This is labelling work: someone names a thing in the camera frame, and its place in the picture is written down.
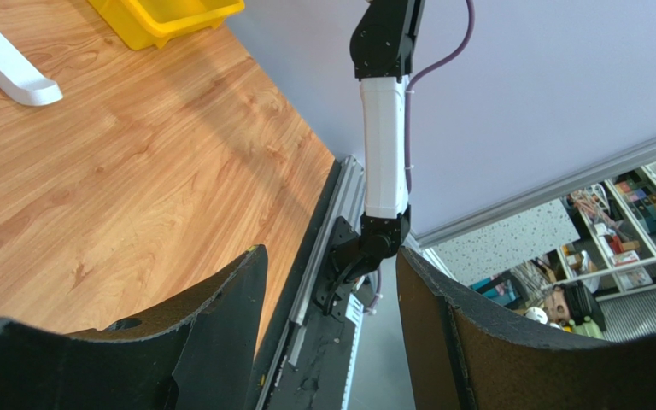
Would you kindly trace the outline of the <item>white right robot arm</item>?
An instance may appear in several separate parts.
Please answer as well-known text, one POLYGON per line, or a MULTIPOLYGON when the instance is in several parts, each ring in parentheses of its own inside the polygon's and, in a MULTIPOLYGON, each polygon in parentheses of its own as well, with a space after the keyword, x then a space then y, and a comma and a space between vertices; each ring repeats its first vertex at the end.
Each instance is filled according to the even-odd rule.
POLYGON ((349 54, 360 83, 366 191, 357 232, 338 220, 314 301, 343 318, 357 278, 397 254, 411 225, 406 148, 406 94, 424 4, 372 1, 355 28, 349 54))

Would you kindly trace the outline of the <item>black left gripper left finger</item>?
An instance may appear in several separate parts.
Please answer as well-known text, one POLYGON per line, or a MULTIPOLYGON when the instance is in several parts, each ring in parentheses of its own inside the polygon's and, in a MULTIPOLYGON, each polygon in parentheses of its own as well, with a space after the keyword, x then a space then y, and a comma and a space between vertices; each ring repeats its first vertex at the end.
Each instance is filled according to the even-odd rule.
POLYGON ((0 409, 242 409, 266 291, 256 245, 103 330, 0 318, 0 409))

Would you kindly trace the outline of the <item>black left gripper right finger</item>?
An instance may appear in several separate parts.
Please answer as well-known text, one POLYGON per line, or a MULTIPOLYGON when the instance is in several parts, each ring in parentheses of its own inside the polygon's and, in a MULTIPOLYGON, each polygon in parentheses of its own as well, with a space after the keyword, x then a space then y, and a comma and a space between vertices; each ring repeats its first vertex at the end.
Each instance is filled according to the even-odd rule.
POLYGON ((396 257, 418 409, 656 409, 656 334, 612 343, 539 324, 396 257))

